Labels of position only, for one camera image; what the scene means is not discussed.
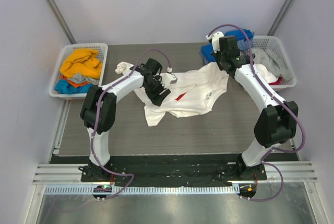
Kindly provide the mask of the white t-shirt red print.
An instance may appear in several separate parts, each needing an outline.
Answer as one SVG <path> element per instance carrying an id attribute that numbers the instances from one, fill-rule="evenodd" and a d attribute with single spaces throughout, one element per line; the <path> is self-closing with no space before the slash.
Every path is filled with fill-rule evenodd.
<path id="1" fill-rule="evenodd" d="M 144 88 L 134 90 L 136 96 L 145 104 L 147 125 L 159 124 L 166 113 L 175 117 L 203 115 L 212 111 L 216 100 L 225 92 L 229 74 L 219 70 L 216 63 L 209 63 L 199 70 L 175 73 L 177 82 L 169 84 L 171 93 L 158 107 L 145 93 Z"/>

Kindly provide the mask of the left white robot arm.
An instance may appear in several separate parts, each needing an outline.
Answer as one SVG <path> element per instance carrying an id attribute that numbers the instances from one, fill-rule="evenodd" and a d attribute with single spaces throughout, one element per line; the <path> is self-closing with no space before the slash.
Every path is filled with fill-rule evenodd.
<path id="1" fill-rule="evenodd" d="M 109 130 L 115 122 L 117 103 L 132 91 L 144 88 L 149 101 L 160 106 L 171 93 L 163 84 L 161 71 L 162 65 L 149 58 L 114 82 L 89 88 L 80 112 L 90 136 L 89 163 L 78 168 L 82 182 L 105 182 L 112 175 L 122 176 L 110 171 Z"/>

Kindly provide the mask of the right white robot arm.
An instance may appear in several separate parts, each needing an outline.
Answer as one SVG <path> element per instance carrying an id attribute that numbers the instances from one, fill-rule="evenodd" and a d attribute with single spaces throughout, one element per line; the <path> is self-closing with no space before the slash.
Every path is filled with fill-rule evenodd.
<path id="1" fill-rule="evenodd" d="M 295 116 L 298 106 L 285 101 L 255 70 L 249 56 L 240 54 L 236 36 L 215 33 L 209 41 L 220 70 L 235 79 L 250 95 L 259 110 L 254 127 L 255 139 L 236 161 L 236 173 L 241 179 L 251 179 L 261 170 L 261 160 L 274 148 L 278 148 L 296 133 Z"/>

